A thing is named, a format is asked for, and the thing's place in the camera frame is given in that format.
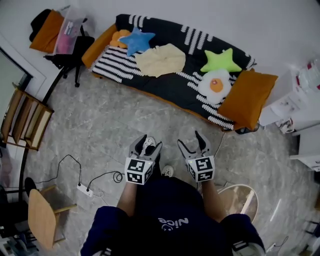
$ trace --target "person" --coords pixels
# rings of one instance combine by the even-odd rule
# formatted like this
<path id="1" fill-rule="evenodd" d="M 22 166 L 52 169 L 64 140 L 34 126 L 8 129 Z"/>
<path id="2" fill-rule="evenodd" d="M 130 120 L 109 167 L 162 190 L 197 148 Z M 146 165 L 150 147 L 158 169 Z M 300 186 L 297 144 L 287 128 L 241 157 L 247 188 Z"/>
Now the person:
<path id="1" fill-rule="evenodd" d="M 154 139 L 143 150 L 151 153 Z M 264 255 L 250 218 L 226 215 L 213 180 L 202 182 L 202 194 L 172 177 L 174 169 L 159 167 L 144 185 L 127 182 L 117 207 L 103 206 L 81 250 L 92 255 Z"/>

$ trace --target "marble floor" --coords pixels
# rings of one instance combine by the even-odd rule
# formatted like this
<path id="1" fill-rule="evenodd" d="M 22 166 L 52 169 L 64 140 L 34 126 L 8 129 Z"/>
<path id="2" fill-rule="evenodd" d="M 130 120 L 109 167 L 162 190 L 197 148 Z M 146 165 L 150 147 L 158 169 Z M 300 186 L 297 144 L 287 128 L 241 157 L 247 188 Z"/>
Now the marble floor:
<path id="1" fill-rule="evenodd" d="M 160 167 L 170 164 L 176 177 L 196 185 L 184 171 L 176 141 L 181 139 L 195 148 L 194 131 L 198 130 L 209 138 L 215 152 L 223 136 L 220 129 L 124 85 L 95 78 L 87 70 L 81 74 L 79 88 L 73 80 L 73 73 L 61 79 L 49 98 L 48 105 L 55 112 L 40 150 L 27 156 L 25 177 L 35 182 L 53 178 L 59 161 L 71 154 L 81 163 L 81 182 L 88 185 L 104 172 L 123 172 L 128 146 L 148 134 L 163 142 Z M 255 189 L 259 208 L 253 224 L 265 247 L 278 245 L 289 236 L 280 255 L 299 251 L 310 238 L 304 232 L 307 221 L 320 221 L 320 213 L 314 210 L 319 186 L 313 182 L 313 173 L 300 162 L 289 160 L 296 148 L 295 139 L 270 125 L 245 135 L 226 133 L 215 158 L 216 184 L 247 184 Z M 113 175 L 107 174 L 91 186 L 97 196 L 103 196 L 88 197 L 77 190 L 78 177 L 79 166 L 67 157 L 57 179 L 39 184 L 57 184 L 59 196 L 54 198 L 60 198 L 60 204 L 78 205 L 64 216 L 60 226 L 66 241 L 44 255 L 77 255 L 96 210 L 106 204 L 115 206 L 125 185 L 124 180 L 115 183 Z"/>

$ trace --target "chair leg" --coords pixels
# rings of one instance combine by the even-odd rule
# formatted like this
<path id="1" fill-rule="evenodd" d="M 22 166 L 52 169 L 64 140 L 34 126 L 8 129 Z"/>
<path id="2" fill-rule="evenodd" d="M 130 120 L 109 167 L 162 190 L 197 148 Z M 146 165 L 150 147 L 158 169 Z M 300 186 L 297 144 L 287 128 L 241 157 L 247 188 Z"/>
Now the chair leg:
<path id="1" fill-rule="evenodd" d="M 63 75 L 68 75 L 68 73 L 73 70 L 75 68 L 74 65 L 71 65 L 71 66 L 64 66 L 63 67 Z"/>
<path id="2" fill-rule="evenodd" d="M 74 86 L 75 87 L 79 87 L 80 83 L 79 83 L 79 72 L 80 72 L 80 67 L 81 65 L 77 65 L 75 67 L 75 77 L 74 77 Z"/>
<path id="3" fill-rule="evenodd" d="M 64 241 L 64 240 L 66 240 L 66 239 L 65 239 L 65 238 L 61 238 L 61 239 L 59 239 L 59 240 L 57 240 L 57 241 L 54 241 L 53 244 L 55 245 L 55 244 L 60 243 L 60 242 L 62 242 L 62 241 Z"/>
<path id="4" fill-rule="evenodd" d="M 46 193 L 49 190 L 53 190 L 55 187 L 56 187 L 56 185 L 52 185 L 52 186 L 46 187 L 46 188 L 42 189 L 40 191 L 40 193 L 41 193 L 41 195 L 44 195 L 44 193 Z"/>
<path id="5" fill-rule="evenodd" d="M 54 214 L 58 214 L 58 213 L 62 213 L 64 211 L 70 210 L 70 209 L 72 209 L 74 207 L 77 207 L 77 205 L 73 204 L 73 205 L 70 205 L 70 206 L 67 206 L 67 207 L 64 207 L 64 208 L 61 208 L 61 209 L 57 209 L 57 210 L 55 210 L 53 212 L 54 212 Z"/>

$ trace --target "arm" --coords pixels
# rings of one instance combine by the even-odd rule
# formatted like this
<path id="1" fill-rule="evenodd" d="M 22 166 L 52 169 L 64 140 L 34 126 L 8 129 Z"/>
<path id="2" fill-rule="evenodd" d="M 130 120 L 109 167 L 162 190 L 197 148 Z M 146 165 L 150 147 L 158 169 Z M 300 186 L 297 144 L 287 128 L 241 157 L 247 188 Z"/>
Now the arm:
<path id="1" fill-rule="evenodd" d="M 123 210 L 113 206 L 100 207 L 95 213 L 80 255 L 92 256 L 106 248 L 117 248 L 128 221 L 129 217 Z"/>
<path id="2" fill-rule="evenodd" d="M 212 179 L 202 182 L 202 193 L 206 215 L 217 222 L 221 222 L 227 214 Z"/>
<path id="3" fill-rule="evenodd" d="M 129 217 L 132 217 L 135 213 L 137 186 L 137 184 L 127 182 L 116 206 L 123 210 Z"/>

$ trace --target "green star pillow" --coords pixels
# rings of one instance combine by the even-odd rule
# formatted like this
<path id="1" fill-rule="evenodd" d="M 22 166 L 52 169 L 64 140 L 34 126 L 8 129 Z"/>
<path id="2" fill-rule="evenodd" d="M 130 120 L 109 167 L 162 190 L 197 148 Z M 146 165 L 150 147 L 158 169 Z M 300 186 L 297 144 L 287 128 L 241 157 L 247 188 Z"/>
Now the green star pillow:
<path id="1" fill-rule="evenodd" d="M 228 72 L 240 72 L 242 70 L 242 68 L 232 60 L 232 48 L 229 48 L 220 54 L 215 54 L 209 50 L 205 50 L 204 52 L 208 62 L 200 69 L 201 72 L 209 72 L 219 69 L 225 69 L 228 70 Z"/>

